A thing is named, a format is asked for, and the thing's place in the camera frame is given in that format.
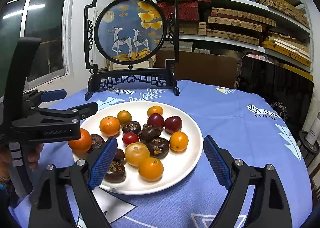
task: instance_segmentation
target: white plate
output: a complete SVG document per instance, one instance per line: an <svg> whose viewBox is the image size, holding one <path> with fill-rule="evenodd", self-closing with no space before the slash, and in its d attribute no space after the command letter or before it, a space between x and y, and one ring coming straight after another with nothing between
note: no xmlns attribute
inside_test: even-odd
<svg viewBox="0 0 320 228"><path fill-rule="evenodd" d="M147 123L148 108L154 105L159 105L163 108L164 119L171 116L179 116L182 119L181 131L186 133L189 138L187 149L182 153L175 153L172 150L169 150L168 155L164 159L161 159L161 162L164 166L163 176L156 182L148 182L143 180L138 174L138 168L126 163L124 165L126 170L125 181L114 184L103 180L102 184L100 185L101 188L111 192L128 195L155 193L171 187L181 181L198 163L203 147L202 134L198 125L188 114L167 104L151 101L119 103L98 111L95 115L86 119L82 123L81 128L86 129L90 134L99 134L104 138L104 140L107 140L108 137L103 136L99 129L101 119L107 116L116 117L119 111L127 110L132 115L132 120L138 121L142 126L143 124ZM116 137L118 141L118 148L121 148L123 151L125 151L125 146L122 142L122 136L122 129L120 129L120 134ZM161 132L161 137L166 138L167 140L170 139L170 135L164 130ZM73 154L75 162L79 158L86 158L86 156L87 153L77 155Z"/></svg>

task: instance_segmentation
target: hand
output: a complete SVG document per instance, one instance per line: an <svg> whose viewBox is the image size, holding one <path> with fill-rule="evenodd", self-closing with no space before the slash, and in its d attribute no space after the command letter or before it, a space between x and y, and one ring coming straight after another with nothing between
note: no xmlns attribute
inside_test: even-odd
<svg viewBox="0 0 320 228"><path fill-rule="evenodd" d="M37 169L39 166L38 160L40 158L40 152L43 149L43 144L38 144L33 152L28 155L29 167L31 169ZM0 182L9 181L9 169L7 163L12 160L10 150L5 146L0 146Z"/></svg>

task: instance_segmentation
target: finger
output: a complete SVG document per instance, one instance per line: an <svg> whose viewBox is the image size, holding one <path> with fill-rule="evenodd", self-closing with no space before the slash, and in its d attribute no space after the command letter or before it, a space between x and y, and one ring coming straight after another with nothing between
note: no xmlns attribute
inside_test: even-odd
<svg viewBox="0 0 320 228"><path fill-rule="evenodd" d="M39 160L39 158L40 158L40 153L31 152L28 156L28 161L29 162L36 162Z"/></svg>
<svg viewBox="0 0 320 228"><path fill-rule="evenodd" d="M39 167L38 161L36 161L36 162L30 162L30 163L29 163L29 167L30 167L32 170L37 169L37 168Z"/></svg>
<svg viewBox="0 0 320 228"><path fill-rule="evenodd" d="M38 144L36 146L36 152L41 153L42 150L43 150L43 144Z"/></svg>
<svg viewBox="0 0 320 228"><path fill-rule="evenodd" d="M0 161L5 163L11 162L11 153L10 150L8 150L6 147L2 146L0 148Z"/></svg>

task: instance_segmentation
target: yellow fruit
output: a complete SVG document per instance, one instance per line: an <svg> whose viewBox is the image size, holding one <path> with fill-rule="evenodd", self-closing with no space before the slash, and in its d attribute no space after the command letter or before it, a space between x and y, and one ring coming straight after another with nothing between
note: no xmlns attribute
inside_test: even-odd
<svg viewBox="0 0 320 228"><path fill-rule="evenodd" d="M124 125L132 120L132 116L128 111L122 110L118 113L117 119L119 120L121 125Z"/></svg>
<svg viewBox="0 0 320 228"><path fill-rule="evenodd" d="M151 108L148 109L147 115L150 116L153 113L158 113L158 114L162 115L163 114L163 109L158 105L152 106Z"/></svg>
<svg viewBox="0 0 320 228"><path fill-rule="evenodd" d="M115 117L107 116L100 121L100 131L106 136L115 136L119 130L120 122Z"/></svg>
<svg viewBox="0 0 320 228"><path fill-rule="evenodd" d="M170 148L173 151L176 151L176 152L184 151L187 148L188 143L189 143L188 136L181 131L177 131L173 133L170 137Z"/></svg>
<svg viewBox="0 0 320 228"><path fill-rule="evenodd" d="M150 151L145 144L136 142L125 148L124 156L130 165L138 166L143 159L150 157Z"/></svg>
<svg viewBox="0 0 320 228"><path fill-rule="evenodd" d="M138 172L144 180L157 181L162 177L163 165L159 159L148 157L140 162Z"/></svg>

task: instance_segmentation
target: window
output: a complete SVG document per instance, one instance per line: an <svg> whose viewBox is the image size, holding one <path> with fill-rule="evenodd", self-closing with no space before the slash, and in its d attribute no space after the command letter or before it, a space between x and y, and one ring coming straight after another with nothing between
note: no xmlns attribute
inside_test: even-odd
<svg viewBox="0 0 320 228"><path fill-rule="evenodd" d="M67 15L69 0L12 0L0 18L0 97L19 37L39 37L25 90L68 74Z"/></svg>

